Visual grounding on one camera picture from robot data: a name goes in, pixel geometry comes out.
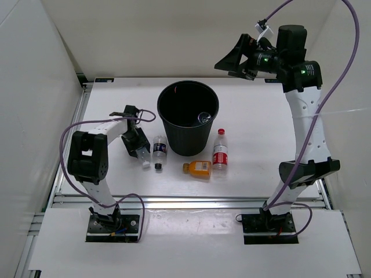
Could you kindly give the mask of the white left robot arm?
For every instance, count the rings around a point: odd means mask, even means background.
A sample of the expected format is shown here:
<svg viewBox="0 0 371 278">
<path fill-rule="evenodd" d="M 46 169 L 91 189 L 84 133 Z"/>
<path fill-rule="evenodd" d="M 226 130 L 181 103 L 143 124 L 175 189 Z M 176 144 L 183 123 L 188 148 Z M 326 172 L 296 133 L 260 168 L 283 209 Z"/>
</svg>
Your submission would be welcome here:
<svg viewBox="0 0 371 278">
<path fill-rule="evenodd" d="M 98 125 L 89 131 L 76 131 L 71 137 L 67 167 L 64 169 L 66 179 L 73 176 L 84 188 L 93 203 L 91 213 L 101 219 L 101 224 L 109 232 L 121 227 L 119 203 L 113 198 L 106 181 L 108 173 L 108 146 L 117 138 L 121 138 L 129 156 L 136 158 L 144 169 L 150 166 L 150 143 L 140 122 L 152 122 L 156 118 L 143 119 L 143 113 L 151 111 L 127 105 L 123 112 L 113 112 L 105 120 L 87 120 L 73 124 Z M 66 128 L 65 135 L 71 127 Z"/>
</svg>

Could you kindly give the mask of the clear bottle dark label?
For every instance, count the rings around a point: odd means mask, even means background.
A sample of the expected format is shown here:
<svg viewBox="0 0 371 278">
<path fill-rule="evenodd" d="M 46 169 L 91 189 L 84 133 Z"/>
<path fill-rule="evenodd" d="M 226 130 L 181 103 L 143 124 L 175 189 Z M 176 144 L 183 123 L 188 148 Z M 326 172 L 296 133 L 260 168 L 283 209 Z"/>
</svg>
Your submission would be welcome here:
<svg viewBox="0 0 371 278">
<path fill-rule="evenodd" d="M 163 170 L 167 161 L 167 139 L 164 136 L 156 136 L 152 148 L 152 161 L 154 169 L 158 172 Z"/>
</svg>

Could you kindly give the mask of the clear unlabelled plastic bottle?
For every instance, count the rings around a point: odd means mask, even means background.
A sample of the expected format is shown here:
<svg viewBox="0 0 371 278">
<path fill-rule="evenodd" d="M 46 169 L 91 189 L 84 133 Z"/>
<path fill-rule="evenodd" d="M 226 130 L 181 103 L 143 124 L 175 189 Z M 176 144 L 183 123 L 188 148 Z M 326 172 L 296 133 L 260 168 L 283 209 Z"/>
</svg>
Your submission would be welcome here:
<svg viewBox="0 0 371 278">
<path fill-rule="evenodd" d="M 201 112 L 197 117 L 197 122 L 202 125 L 210 121 L 212 118 L 211 114 L 208 112 Z"/>
</svg>

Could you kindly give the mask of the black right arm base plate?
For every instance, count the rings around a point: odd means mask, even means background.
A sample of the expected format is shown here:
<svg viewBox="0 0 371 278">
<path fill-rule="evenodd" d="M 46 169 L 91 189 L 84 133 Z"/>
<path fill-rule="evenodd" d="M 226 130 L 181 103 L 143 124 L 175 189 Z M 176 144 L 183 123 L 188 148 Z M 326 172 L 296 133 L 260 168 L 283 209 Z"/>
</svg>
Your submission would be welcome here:
<svg viewBox="0 0 371 278">
<path fill-rule="evenodd" d="M 242 224 L 245 245 L 299 243 L 292 213 L 274 216 L 238 214 L 235 219 Z"/>
</svg>

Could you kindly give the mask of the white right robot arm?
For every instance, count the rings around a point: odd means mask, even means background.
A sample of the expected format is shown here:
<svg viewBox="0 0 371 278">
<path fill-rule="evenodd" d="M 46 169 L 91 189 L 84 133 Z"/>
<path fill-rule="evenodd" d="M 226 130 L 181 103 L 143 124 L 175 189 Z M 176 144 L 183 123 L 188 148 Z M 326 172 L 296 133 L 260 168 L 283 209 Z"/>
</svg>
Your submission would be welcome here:
<svg viewBox="0 0 371 278">
<path fill-rule="evenodd" d="M 281 225 L 298 196 L 316 180 L 339 170 L 325 139 L 321 107 L 322 75 L 316 61 L 305 59 L 307 30 L 302 25 L 283 25 L 275 46 L 261 33 L 257 39 L 242 34 L 233 49 L 215 64 L 230 76 L 254 80 L 258 72 L 271 73 L 282 85 L 292 113 L 296 154 L 279 165 L 280 183 L 266 201 L 260 224 L 272 232 Z"/>
</svg>

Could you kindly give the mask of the clear bottle red label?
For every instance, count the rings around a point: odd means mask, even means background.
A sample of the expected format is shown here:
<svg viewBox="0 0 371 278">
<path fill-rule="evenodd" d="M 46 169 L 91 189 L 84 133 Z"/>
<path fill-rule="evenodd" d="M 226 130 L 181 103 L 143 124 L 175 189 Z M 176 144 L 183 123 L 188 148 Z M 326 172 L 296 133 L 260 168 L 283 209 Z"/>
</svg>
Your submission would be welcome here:
<svg viewBox="0 0 371 278">
<path fill-rule="evenodd" d="M 212 168 L 216 177 L 226 177 L 228 168 L 228 145 L 224 129 L 218 129 L 217 137 L 214 140 Z"/>
</svg>

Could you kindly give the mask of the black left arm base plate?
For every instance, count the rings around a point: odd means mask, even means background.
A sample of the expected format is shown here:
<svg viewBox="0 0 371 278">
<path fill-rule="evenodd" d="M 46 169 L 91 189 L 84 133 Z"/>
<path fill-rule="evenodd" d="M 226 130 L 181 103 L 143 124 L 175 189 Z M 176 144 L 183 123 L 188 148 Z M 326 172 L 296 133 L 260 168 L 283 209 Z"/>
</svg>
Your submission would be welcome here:
<svg viewBox="0 0 371 278">
<path fill-rule="evenodd" d="M 139 238 L 140 215 L 122 214 L 115 226 L 102 225 L 90 215 L 85 242 L 135 243 Z"/>
</svg>

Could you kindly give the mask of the clear bottle blue label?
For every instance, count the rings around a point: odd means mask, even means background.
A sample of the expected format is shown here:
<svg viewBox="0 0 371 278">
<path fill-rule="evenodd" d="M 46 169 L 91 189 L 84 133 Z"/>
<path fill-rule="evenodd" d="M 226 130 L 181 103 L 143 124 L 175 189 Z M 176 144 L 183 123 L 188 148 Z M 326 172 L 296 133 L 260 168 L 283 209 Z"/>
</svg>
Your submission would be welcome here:
<svg viewBox="0 0 371 278">
<path fill-rule="evenodd" d="M 136 150 L 137 158 L 142 166 L 142 168 L 148 169 L 151 164 L 151 154 L 146 147 L 142 147 Z"/>
</svg>

